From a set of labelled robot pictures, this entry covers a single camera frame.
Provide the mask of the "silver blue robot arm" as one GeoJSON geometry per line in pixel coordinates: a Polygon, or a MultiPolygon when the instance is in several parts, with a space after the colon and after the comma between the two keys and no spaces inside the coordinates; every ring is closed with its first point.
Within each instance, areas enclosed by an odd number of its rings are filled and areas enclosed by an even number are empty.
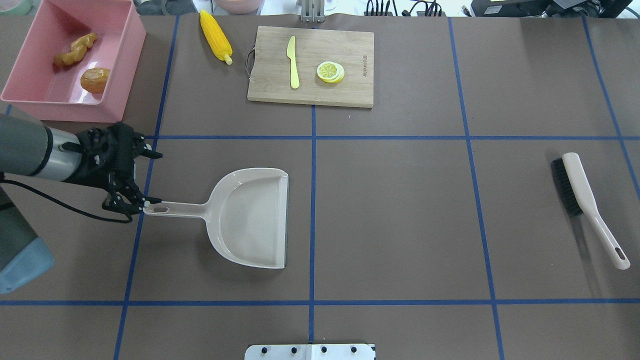
{"type": "Polygon", "coordinates": [[[125,123],[70,133],[39,121],[1,116],[1,294],[7,295],[53,268],[55,259],[37,218],[62,226],[57,210],[101,223],[130,224],[159,198],[137,184],[137,160],[157,160],[162,153],[144,134],[125,123]],[[20,177],[103,191],[102,210],[91,213],[19,180],[20,177]]]}

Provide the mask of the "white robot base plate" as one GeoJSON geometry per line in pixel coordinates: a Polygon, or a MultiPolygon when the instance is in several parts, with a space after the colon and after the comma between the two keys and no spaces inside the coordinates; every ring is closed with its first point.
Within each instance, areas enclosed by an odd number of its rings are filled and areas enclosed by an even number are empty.
{"type": "Polygon", "coordinates": [[[247,347],[245,360],[375,360],[374,344],[254,344],[247,347]]]}

